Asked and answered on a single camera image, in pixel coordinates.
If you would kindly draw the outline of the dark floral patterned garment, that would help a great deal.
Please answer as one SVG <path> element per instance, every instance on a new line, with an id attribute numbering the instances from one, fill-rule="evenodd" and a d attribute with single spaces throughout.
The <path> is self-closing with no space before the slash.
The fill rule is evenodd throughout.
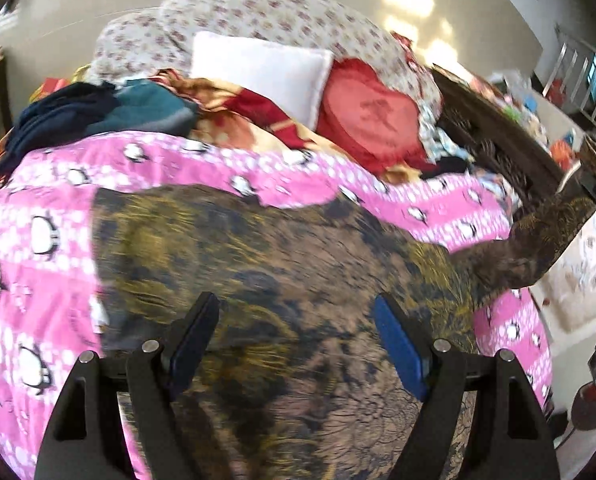
<path id="1" fill-rule="evenodd" d="M 564 191 L 505 240 L 449 252 L 350 197 L 297 209 L 206 186 L 99 190 L 92 251 L 107 354 L 138 348 L 202 292 L 221 314 L 174 412 L 213 479 L 383 479 L 418 405 L 379 341 L 388 292 L 434 337 L 476 347 L 475 312 L 534 284 L 594 214 Z"/>

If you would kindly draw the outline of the dark blue teal clothes pile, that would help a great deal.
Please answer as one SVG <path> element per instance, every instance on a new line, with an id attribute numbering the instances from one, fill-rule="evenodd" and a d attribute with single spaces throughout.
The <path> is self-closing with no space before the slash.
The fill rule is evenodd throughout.
<path id="1" fill-rule="evenodd" d="M 75 82 L 28 105 L 8 134 L 0 157 L 0 177 L 40 148 L 78 142 L 124 130 L 188 136 L 199 120 L 199 105 L 148 79 L 120 87 Z"/>

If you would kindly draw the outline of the white ornate upholstered chair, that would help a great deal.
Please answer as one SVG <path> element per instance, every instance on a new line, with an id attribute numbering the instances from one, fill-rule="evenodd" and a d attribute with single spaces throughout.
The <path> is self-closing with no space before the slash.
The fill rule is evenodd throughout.
<path id="1" fill-rule="evenodd" d="M 529 290 L 551 344 L 562 348 L 595 334 L 596 214 Z"/>

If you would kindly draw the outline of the dark carved wooden headboard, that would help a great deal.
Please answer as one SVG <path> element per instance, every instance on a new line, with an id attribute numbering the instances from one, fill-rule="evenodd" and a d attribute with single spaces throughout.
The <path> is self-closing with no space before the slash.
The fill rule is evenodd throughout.
<path id="1" fill-rule="evenodd" d="M 564 172 L 522 126 L 446 70 L 433 67 L 432 76 L 442 96 L 438 126 L 514 188 L 522 201 L 516 218 L 555 194 Z"/>

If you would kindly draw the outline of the metal rack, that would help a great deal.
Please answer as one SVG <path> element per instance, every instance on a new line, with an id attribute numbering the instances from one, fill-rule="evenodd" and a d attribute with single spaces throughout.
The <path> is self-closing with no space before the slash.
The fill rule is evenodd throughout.
<path id="1" fill-rule="evenodd" d="M 555 26 L 556 59 L 542 94 L 567 115 L 596 131 L 596 46 L 563 26 Z"/>

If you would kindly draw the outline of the pink penguin quilt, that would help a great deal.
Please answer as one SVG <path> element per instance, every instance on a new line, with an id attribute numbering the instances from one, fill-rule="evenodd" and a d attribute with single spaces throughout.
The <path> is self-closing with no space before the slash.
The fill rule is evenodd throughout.
<path id="1" fill-rule="evenodd" d="M 110 324 L 95 274 L 90 206 L 102 188 L 206 184 L 269 206 L 355 198 L 417 240 L 458 250 L 510 230 L 490 183 L 442 176 L 380 182 L 341 156 L 258 154 L 165 133 L 103 133 L 24 157 L 0 190 L 0 454 L 29 479 L 59 388 Z"/>

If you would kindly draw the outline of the clutter on headboard shelf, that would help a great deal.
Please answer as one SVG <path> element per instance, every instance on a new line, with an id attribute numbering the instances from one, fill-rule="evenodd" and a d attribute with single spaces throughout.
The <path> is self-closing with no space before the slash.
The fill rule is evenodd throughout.
<path id="1" fill-rule="evenodd" d="M 519 70 L 501 70 L 488 78 L 473 76 L 469 88 L 521 126 L 563 170 L 578 156 L 584 132 L 559 107 L 533 90 Z"/>

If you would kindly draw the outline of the blue white patterned cloth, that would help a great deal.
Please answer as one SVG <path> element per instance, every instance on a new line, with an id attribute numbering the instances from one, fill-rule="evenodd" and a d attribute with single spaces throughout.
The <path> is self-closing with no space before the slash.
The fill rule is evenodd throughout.
<path id="1" fill-rule="evenodd" d="M 445 157 L 457 157 L 464 162 L 474 158 L 465 148 L 461 148 L 436 124 L 432 109 L 424 104 L 418 107 L 418 138 L 430 162 L 439 162 Z"/>

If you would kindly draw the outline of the red heart-shaped cushion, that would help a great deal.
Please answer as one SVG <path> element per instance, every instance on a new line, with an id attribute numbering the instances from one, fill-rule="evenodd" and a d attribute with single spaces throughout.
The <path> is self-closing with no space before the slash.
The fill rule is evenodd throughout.
<path id="1" fill-rule="evenodd" d="M 418 137 L 417 104 L 387 88 L 375 70 L 358 58 L 333 63 L 315 132 L 376 176 L 404 167 L 435 168 Z"/>

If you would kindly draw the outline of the white square pillow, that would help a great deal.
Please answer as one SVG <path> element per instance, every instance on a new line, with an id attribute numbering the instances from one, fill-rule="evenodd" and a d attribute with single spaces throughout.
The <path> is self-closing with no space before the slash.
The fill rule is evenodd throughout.
<path id="1" fill-rule="evenodd" d="M 260 94 L 314 129 L 333 62 L 334 54 L 326 49 L 201 30 L 192 41 L 190 76 L 236 84 Z"/>

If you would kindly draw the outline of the red yellow floral blanket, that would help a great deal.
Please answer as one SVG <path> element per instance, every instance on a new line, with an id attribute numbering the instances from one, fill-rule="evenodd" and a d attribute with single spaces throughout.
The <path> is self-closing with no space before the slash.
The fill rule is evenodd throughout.
<path id="1" fill-rule="evenodd" d="M 350 157 L 271 100 L 237 84 L 185 78 L 172 68 L 158 70 L 149 80 L 197 106 L 195 125 L 186 135 L 189 139 L 255 153 L 300 150 Z"/>

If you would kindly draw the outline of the floral bedding pile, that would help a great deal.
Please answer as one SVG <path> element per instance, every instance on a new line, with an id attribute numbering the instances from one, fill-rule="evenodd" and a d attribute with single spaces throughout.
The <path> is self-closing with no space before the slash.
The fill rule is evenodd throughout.
<path id="1" fill-rule="evenodd" d="M 199 30 L 327 49 L 338 60 L 358 58 L 387 87 L 407 94 L 432 114 L 441 112 L 441 92 L 413 52 L 370 18 L 335 0 L 164 0 L 104 27 L 85 79 L 120 84 L 161 68 L 187 72 Z"/>

